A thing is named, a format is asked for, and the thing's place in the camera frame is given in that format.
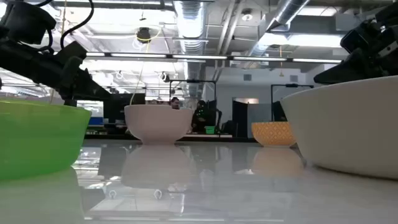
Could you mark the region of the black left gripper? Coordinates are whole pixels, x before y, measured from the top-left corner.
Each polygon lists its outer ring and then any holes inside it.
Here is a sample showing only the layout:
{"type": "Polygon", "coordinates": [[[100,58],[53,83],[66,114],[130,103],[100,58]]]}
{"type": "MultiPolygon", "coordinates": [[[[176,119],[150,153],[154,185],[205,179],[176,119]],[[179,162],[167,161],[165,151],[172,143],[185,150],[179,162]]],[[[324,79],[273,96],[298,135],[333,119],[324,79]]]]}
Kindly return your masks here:
{"type": "Polygon", "coordinates": [[[0,42],[0,67],[47,85],[60,93],[66,106],[76,106],[74,93],[85,100],[107,100],[111,94],[80,68],[86,49],[74,41],[57,54],[42,54],[10,40],[0,42]]]}

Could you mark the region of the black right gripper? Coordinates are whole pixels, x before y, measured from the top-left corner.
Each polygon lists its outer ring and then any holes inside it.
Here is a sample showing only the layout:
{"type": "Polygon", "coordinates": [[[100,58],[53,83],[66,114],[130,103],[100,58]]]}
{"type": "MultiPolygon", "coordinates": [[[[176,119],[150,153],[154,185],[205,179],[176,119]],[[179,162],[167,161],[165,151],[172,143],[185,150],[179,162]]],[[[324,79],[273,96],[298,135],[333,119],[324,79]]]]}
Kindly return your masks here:
{"type": "Polygon", "coordinates": [[[322,85],[398,75],[398,18],[360,23],[340,45],[349,53],[338,65],[315,75],[322,85]]]}

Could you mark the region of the large white bowl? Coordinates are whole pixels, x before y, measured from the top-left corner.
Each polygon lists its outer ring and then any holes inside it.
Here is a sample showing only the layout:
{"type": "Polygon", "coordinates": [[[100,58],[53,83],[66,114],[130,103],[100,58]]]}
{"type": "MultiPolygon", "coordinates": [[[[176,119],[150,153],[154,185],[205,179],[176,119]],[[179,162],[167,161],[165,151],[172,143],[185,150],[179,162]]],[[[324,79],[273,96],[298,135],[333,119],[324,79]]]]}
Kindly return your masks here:
{"type": "Polygon", "coordinates": [[[321,86],[281,105],[306,160],[398,180],[398,76],[321,86]]]}

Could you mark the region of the green plastic bowl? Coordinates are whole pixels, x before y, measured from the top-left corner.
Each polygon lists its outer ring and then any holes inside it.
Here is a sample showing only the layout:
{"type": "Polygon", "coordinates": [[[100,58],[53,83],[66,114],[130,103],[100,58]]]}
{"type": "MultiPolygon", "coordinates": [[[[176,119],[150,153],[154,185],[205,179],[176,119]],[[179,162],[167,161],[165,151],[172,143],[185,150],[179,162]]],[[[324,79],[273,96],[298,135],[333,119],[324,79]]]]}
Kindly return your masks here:
{"type": "Polygon", "coordinates": [[[82,108],[0,98],[0,181],[70,167],[90,117],[82,108]]]}

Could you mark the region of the dark computer monitor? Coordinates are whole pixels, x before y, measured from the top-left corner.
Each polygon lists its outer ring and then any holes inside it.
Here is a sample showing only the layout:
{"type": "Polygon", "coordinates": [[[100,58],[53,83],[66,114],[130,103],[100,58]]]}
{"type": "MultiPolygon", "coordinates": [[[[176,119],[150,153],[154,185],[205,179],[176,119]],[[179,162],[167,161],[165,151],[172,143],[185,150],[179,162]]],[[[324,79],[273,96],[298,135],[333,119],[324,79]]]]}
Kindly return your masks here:
{"type": "Polygon", "coordinates": [[[145,93],[111,94],[110,99],[103,101],[104,125],[126,125],[124,108],[129,105],[144,105],[145,93]]]}

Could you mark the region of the pale pink bowl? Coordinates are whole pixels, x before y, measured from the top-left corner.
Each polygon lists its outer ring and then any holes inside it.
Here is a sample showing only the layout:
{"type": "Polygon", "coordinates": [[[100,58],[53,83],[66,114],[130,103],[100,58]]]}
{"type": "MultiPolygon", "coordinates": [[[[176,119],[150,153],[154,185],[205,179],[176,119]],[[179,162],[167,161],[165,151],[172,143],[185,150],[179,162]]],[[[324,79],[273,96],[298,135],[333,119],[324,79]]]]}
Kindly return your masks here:
{"type": "Polygon", "coordinates": [[[129,105],[124,107],[129,132],[143,144],[173,144],[190,129],[193,110],[168,105],[129,105]]]}

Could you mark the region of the yellow patterned bowl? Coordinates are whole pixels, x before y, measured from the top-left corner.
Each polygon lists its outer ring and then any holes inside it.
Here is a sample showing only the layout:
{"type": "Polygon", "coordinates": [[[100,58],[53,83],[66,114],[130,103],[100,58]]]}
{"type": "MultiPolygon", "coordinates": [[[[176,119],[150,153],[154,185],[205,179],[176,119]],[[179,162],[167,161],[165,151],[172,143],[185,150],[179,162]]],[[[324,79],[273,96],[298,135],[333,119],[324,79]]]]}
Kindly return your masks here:
{"type": "Polygon", "coordinates": [[[252,123],[251,131],[262,146],[291,146],[296,143],[290,124],[286,121],[252,123]]]}

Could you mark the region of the long ceiling light bar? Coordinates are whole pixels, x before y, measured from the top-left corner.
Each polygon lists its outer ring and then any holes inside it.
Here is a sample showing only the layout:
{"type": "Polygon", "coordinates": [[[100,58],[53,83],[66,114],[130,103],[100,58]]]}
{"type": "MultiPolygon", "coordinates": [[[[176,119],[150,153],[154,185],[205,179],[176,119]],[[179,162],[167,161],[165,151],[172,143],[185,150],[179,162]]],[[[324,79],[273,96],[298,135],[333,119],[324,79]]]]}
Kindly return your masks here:
{"type": "Polygon", "coordinates": [[[187,54],[147,54],[147,53],[112,53],[88,52],[93,58],[150,58],[150,59],[184,59],[184,60],[227,60],[243,62],[293,62],[293,63],[330,63],[339,64],[341,60],[319,58],[283,58],[283,57],[248,57],[234,55],[187,55],[187,54]]]}

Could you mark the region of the silver ventilation duct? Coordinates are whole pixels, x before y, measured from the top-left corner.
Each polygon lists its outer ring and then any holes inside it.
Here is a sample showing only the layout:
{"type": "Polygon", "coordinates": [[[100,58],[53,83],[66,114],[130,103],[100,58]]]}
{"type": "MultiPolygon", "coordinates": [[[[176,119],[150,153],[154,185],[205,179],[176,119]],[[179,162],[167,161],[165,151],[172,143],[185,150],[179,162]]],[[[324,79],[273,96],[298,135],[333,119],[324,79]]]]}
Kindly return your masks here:
{"type": "MultiPolygon", "coordinates": [[[[197,40],[205,34],[206,10],[208,4],[200,1],[174,1],[177,13],[177,29],[183,54],[203,55],[205,43],[197,40]]],[[[187,80],[205,80],[204,62],[187,62],[184,65],[187,80]]]]}

